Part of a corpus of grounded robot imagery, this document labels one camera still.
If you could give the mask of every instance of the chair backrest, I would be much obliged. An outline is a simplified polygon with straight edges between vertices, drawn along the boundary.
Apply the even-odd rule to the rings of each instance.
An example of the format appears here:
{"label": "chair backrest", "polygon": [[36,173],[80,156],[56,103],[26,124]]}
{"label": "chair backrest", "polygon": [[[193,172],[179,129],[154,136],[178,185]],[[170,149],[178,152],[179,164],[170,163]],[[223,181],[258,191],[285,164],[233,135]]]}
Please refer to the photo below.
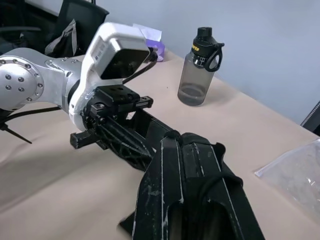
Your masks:
{"label": "chair backrest", "polygon": [[0,27],[26,26],[25,0],[0,0]]}
{"label": "chair backrest", "polygon": [[85,0],[64,0],[56,22],[54,36],[57,38],[74,19],[77,42],[86,52],[98,27],[105,21],[109,12]]}

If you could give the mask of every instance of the bottle handle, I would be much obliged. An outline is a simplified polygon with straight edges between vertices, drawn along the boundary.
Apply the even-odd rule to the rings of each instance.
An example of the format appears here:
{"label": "bottle handle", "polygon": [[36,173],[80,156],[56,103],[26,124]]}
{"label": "bottle handle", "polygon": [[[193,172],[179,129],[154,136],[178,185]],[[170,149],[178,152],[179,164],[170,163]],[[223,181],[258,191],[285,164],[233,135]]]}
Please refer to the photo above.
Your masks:
{"label": "bottle handle", "polygon": [[[205,65],[204,65],[205,70],[207,70],[208,72],[211,72],[211,73],[212,73],[212,72],[216,72],[216,71],[219,70],[220,65],[221,65],[221,62],[222,62],[222,57],[223,57],[222,47],[223,47],[224,45],[225,45],[224,43],[217,43],[218,50],[215,51],[215,52],[208,58],[208,60],[206,61]],[[217,56],[219,56],[218,64],[217,64],[215,67],[210,68],[210,65],[211,65],[212,61],[214,61]]]}

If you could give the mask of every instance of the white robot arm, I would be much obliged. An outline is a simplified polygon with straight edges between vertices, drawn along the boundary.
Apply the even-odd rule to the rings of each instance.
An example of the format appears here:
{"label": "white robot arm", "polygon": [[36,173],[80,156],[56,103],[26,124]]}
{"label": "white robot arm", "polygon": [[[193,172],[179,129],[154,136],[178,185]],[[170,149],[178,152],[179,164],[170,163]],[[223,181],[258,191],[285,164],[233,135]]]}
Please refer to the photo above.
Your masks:
{"label": "white robot arm", "polygon": [[0,116],[26,104],[49,102],[69,114],[85,130],[81,117],[95,89],[120,85],[150,54],[137,28],[104,23],[82,62],[51,58],[33,49],[16,48],[0,56]]}

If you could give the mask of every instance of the plastic bag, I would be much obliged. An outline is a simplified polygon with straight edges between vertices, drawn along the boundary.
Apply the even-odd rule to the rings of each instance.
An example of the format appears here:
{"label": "plastic bag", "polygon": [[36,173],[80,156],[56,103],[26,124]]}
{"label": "plastic bag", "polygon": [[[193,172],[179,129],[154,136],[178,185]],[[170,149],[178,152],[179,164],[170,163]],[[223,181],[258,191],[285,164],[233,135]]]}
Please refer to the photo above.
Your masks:
{"label": "plastic bag", "polygon": [[255,174],[286,192],[320,222],[320,139],[286,152]]}

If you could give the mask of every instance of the black office chair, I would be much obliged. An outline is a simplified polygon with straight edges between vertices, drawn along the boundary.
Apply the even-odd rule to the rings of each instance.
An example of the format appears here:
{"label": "black office chair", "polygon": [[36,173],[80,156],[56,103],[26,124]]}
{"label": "black office chair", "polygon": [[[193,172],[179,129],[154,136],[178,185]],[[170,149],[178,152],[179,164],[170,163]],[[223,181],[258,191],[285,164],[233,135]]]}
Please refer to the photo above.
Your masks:
{"label": "black office chair", "polygon": [[19,47],[34,47],[38,27],[28,26],[24,0],[0,0],[0,55]]}
{"label": "black office chair", "polygon": [[98,27],[105,21],[109,12],[102,7],[85,0],[64,0],[55,25],[54,33],[47,37],[47,43],[51,43],[60,37],[63,30],[74,19],[76,22],[76,35],[78,50],[76,56],[86,53]]}

